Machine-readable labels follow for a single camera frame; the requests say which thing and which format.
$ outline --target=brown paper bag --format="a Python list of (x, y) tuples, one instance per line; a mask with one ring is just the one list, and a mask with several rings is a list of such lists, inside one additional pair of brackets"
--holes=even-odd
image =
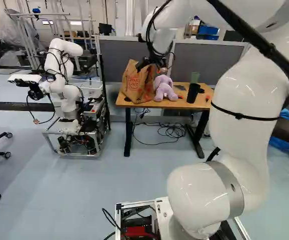
[(149, 102), (154, 99), (155, 67), (148, 65), (137, 72), (138, 62), (130, 59), (122, 76), (121, 91), (134, 104)]

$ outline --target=wheel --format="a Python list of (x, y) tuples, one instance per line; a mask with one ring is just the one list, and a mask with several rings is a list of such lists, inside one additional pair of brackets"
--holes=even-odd
[(5, 159), (10, 158), (10, 157), (11, 157), (11, 152), (6, 151), (6, 152), (4, 153), (4, 157), (5, 157)]
[(14, 135), (11, 132), (7, 132), (6, 137), (8, 139), (11, 139)]

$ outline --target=black mug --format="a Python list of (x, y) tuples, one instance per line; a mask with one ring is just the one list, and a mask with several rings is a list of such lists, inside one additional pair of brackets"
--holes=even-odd
[(195, 103), (199, 90), (200, 90), (200, 85), (198, 83), (190, 83), (186, 102), (189, 104)]

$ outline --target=purple stuffed animal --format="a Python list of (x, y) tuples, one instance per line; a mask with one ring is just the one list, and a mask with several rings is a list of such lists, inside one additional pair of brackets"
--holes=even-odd
[(153, 84), (155, 90), (154, 100), (161, 102), (164, 99), (164, 95), (168, 97), (170, 101), (177, 101), (178, 95), (173, 90), (173, 81), (166, 75), (157, 76)]

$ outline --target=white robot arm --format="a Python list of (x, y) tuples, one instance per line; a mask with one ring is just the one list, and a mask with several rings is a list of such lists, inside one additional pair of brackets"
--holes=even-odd
[[(8, 81), (19, 87), (30, 87), (28, 97), (33, 100), (39, 100), (45, 94), (58, 94), (63, 117), (74, 120), (77, 118), (76, 100), (82, 97), (82, 93), (78, 87), (68, 84), (74, 72), (74, 64), (70, 61), (70, 57), (78, 57), (82, 54), (83, 49), (78, 44), (54, 38), (44, 63), (44, 70), (53, 78), (40, 83), (42, 79), (40, 75), (13, 74)], [(34, 119), (34, 123), (40, 124), (37, 119)]]
[[(242, 21), (222, 3), (262, 31), (265, 39), (255, 36), (249, 26), (240, 27)], [(231, 29), (218, 12), (230, 16), (234, 29), (245, 29), (242, 35), (252, 33), (249, 40), (262, 54), (252, 47), (216, 85), (209, 129), (221, 149), (220, 160), (180, 167), (168, 178), (174, 217), (196, 239), (207, 239), (222, 221), (255, 210), (265, 201), (268, 143), (280, 111), (289, 103), (289, 61), (284, 58), (289, 59), (289, 0), (168, 0), (149, 14), (141, 37), (152, 42), (151, 46), (147, 42), (150, 55), (163, 57), (177, 28), (194, 15), (215, 27)], [(274, 48), (265, 51), (270, 47), (266, 40), (284, 56)]]
[(39, 85), (45, 93), (58, 94), (62, 99), (61, 109), (67, 119), (76, 118), (76, 100), (79, 96), (79, 89), (74, 85), (67, 84), (74, 72), (74, 64), (69, 56), (79, 57), (83, 49), (78, 44), (54, 38), (44, 63), (44, 70), (54, 75), (53, 80), (48, 80)]

